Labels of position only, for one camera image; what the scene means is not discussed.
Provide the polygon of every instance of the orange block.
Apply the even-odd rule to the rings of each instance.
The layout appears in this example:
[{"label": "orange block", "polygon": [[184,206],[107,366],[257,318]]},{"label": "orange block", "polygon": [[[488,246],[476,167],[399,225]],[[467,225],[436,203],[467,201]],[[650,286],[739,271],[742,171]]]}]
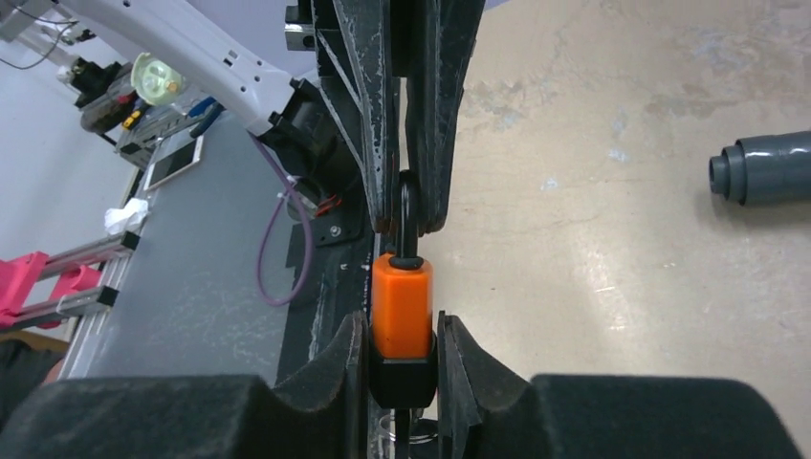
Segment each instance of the orange block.
[{"label": "orange block", "polygon": [[430,353],[433,268],[427,261],[407,271],[388,264],[387,253],[372,265],[372,337],[387,359],[420,359]]}]

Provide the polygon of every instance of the table surface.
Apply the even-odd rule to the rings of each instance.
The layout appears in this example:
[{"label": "table surface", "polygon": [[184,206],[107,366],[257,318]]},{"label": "table surface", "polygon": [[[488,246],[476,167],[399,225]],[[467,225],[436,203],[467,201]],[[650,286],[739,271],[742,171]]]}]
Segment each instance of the table surface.
[{"label": "table surface", "polygon": [[[183,142],[185,131],[153,161]],[[139,192],[150,203],[141,243],[125,270],[111,264],[118,277],[105,274],[121,290],[116,306],[79,325],[65,375],[258,373],[273,384],[288,308],[260,299],[254,267],[281,190],[246,131],[224,114],[198,164]],[[266,250],[270,292],[293,283],[285,268],[292,227],[282,212]]]}]

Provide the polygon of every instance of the metal frame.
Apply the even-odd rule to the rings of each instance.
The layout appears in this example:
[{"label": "metal frame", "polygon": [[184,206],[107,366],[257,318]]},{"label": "metal frame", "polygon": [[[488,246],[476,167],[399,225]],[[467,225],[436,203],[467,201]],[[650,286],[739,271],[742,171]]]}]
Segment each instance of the metal frame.
[{"label": "metal frame", "polygon": [[[118,258],[107,263],[101,274],[100,283],[119,290],[129,262],[129,258]],[[78,321],[78,326],[71,339],[71,346],[68,348],[64,364],[59,371],[60,379],[87,376],[90,363],[99,349],[101,331],[109,314],[110,309],[106,308],[95,314],[85,314]]]},{"label": "metal frame", "polygon": [[34,327],[43,322],[62,320],[67,317],[81,317],[105,311],[113,306],[119,292],[110,287],[101,286],[60,299],[51,299],[31,306],[26,306],[17,317],[17,321],[2,333]]},{"label": "metal frame", "polygon": [[[138,247],[139,241],[140,237],[138,235],[125,231],[50,256],[37,280],[59,275],[77,266],[95,265],[126,258]],[[103,275],[99,285],[99,287],[85,292],[24,306],[19,315],[16,316],[14,324],[0,329],[0,333],[62,320],[65,317],[80,317],[106,311],[108,307],[113,306],[115,303],[118,291],[105,286]]]}]

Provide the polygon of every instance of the smartphone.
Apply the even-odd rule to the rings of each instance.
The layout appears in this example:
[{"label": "smartphone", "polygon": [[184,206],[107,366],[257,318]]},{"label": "smartphone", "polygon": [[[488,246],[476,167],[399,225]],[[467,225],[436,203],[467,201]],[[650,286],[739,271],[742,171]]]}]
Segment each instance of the smartphone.
[{"label": "smartphone", "polygon": [[203,151],[203,139],[200,136],[177,150],[166,155],[165,158],[153,163],[146,171],[146,180],[143,189],[151,190],[177,177],[184,170],[200,162]]}]

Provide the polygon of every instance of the cable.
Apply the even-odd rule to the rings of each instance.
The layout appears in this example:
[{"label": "cable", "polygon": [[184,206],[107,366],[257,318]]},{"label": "cable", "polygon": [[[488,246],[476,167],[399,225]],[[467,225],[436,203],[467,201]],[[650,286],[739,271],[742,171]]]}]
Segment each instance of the cable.
[{"label": "cable", "polygon": [[8,6],[10,6],[10,7],[14,8],[15,10],[17,10],[17,11],[18,11],[20,14],[22,14],[22,15],[24,15],[24,16],[28,16],[28,17],[30,17],[31,19],[35,19],[35,20],[37,20],[37,21],[39,21],[39,22],[44,22],[45,24],[54,24],[55,26],[64,26],[64,25],[66,25],[66,24],[70,24],[70,25],[74,26],[74,25],[78,24],[78,21],[52,21],[52,20],[50,20],[50,19],[43,19],[43,18],[41,18],[41,17],[39,17],[39,16],[35,16],[35,15],[33,15],[33,14],[31,14],[31,13],[29,13],[29,12],[27,12],[27,11],[23,10],[22,8],[20,8],[20,7],[19,7],[19,6],[17,6],[17,5],[14,5],[14,4],[11,2],[11,0],[3,0],[3,2],[4,2],[6,5],[8,5]]},{"label": "cable", "polygon": [[[298,193],[296,193],[296,190],[293,188],[293,184],[287,180],[287,177],[285,177],[281,167],[276,163],[270,152],[268,152],[268,150],[265,148],[265,145],[263,145],[262,142],[260,142],[259,139],[257,139],[253,134],[249,133],[249,135],[251,135],[253,144],[256,145],[259,153],[262,154],[262,157],[265,158],[265,161],[267,161],[274,170],[276,177],[278,177],[285,189],[284,195],[281,199],[279,199],[278,204],[276,204],[274,214],[271,216],[271,220],[268,222],[268,227],[265,229],[265,234],[262,236],[262,244],[259,246],[259,255],[256,257],[256,283],[259,286],[259,293],[262,295],[262,299],[264,299],[265,302],[271,306],[284,306],[296,298],[298,293],[301,292],[301,289],[304,287],[304,282],[307,280],[307,274],[310,272],[310,264],[313,261],[313,229],[310,227],[310,218],[307,215],[307,210],[304,208],[304,204],[301,203],[301,198],[298,197]],[[278,218],[279,212],[281,212],[282,207],[284,207],[285,196],[289,196],[290,199],[293,200],[293,205],[296,207],[298,216],[301,218],[301,226],[304,228],[304,263],[301,266],[301,275],[298,277],[298,282],[295,284],[290,293],[281,299],[276,299],[268,295],[268,293],[265,291],[265,284],[262,282],[262,261],[265,257],[265,247],[268,245],[268,238],[271,235],[276,218]]]},{"label": "cable", "polygon": [[32,69],[32,68],[36,67],[37,65],[41,64],[45,59],[48,58],[49,55],[51,55],[51,53],[54,52],[56,47],[59,46],[59,39],[62,38],[62,35],[64,35],[66,32],[68,32],[68,30],[70,28],[72,28],[72,27],[73,27],[73,25],[70,25],[70,26],[66,26],[64,29],[62,29],[59,32],[59,34],[56,36],[56,40],[54,40],[54,46],[52,46],[51,49],[48,50],[47,53],[45,53],[44,55],[41,55],[39,60],[37,60],[35,63],[33,63],[31,65],[27,65],[25,67],[20,67],[18,65],[14,65],[14,64],[8,62],[6,59],[4,59],[2,57],[0,57],[0,62],[3,62],[4,64],[8,65],[9,67],[13,67],[13,68],[15,68],[17,70],[29,70],[29,69]]}]

